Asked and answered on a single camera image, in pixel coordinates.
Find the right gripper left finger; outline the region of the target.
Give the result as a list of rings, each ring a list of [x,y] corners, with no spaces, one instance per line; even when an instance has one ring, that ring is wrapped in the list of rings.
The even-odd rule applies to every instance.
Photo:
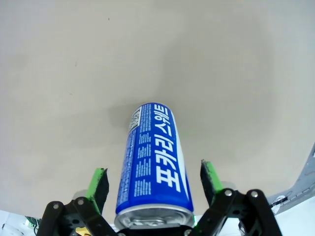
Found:
[[[64,205],[60,201],[47,204],[38,236],[70,236],[77,228],[86,228],[92,236],[116,236],[101,212],[109,193],[107,169],[97,168],[87,194]]]

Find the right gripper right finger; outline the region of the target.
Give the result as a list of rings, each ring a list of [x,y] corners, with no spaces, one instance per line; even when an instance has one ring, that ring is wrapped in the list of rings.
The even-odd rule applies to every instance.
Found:
[[[259,189],[243,194],[223,188],[213,164],[202,160],[200,178],[209,208],[204,212],[190,236],[217,236],[227,219],[239,220],[245,236],[281,236],[281,230],[265,194]]]

